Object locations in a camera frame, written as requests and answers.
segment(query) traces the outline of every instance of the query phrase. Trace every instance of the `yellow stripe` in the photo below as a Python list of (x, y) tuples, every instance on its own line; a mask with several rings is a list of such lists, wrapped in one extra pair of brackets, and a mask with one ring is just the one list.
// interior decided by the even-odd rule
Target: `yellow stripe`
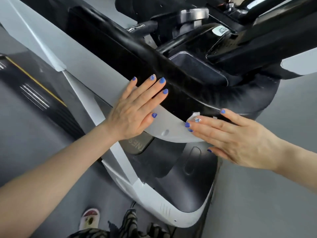
[(66, 104), (60, 100), (57, 96), (55, 96), (51, 91), (49, 91), (46, 87), (44, 87), (38, 80), (36, 80), (34, 77), (32, 77), (27, 71), (25, 71), (23, 68), (21, 68), (18, 64), (16, 64), (11, 58), (6, 57), (11, 63), (13, 63), (18, 69), (20, 69), (22, 72), (24, 72), (30, 79), (32, 79), (34, 82), (36, 82), (39, 86), (41, 86), (46, 92), (48, 92), (50, 95), (52, 95), (55, 99), (57, 99), (61, 104), (63, 104), (65, 107)]

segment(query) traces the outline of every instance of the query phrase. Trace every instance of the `person's right hand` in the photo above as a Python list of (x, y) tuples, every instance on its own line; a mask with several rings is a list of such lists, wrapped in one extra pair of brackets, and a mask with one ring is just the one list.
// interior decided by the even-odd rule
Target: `person's right hand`
[(220, 119), (197, 116), (199, 122), (188, 121), (185, 126), (196, 137), (214, 145), (209, 151), (235, 164), (269, 170), (279, 167), (286, 141), (256, 121), (228, 109), (222, 109), (221, 114), (236, 125)]

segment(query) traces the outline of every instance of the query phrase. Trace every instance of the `white base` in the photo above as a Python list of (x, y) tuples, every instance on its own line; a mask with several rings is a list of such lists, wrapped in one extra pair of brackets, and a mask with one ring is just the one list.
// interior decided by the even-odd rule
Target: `white base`
[(168, 225), (186, 228), (194, 225), (200, 218), (211, 193), (212, 187), (208, 193), (203, 205), (196, 211), (186, 213), (178, 210), (175, 206), (169, 203), (159, 193), (157, 193), (152, 187), (138, 178), (137, 181), (131, 185), (117, 172), (115, 172), (104, 160), (103, 165), (107, 169), (108, 173), (114, 180), (114, 182), (133, 200), (144, 207), (148, 212), (152, 213), (161, 221)]

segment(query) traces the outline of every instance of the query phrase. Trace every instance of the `slipper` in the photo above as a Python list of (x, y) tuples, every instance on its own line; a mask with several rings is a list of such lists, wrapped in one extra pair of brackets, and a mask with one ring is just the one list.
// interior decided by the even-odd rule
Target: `slipper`
[(80, 219), (79, 230), (88, 228), (98, 228), (100, 213), (97, 209), (88, 209), (84, 212)]

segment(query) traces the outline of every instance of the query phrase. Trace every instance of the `label sticker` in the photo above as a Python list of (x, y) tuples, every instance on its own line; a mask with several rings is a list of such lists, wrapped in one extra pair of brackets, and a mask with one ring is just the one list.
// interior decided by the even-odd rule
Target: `label sticker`
[(212, 32), (216, 34), (217, 36), (222, 36), (224, 35), (227, 31), (229, 31), (228, 28), (224, 27), (223, 25), (220, 25), (218, 27), (215, 27), (212, 29)]

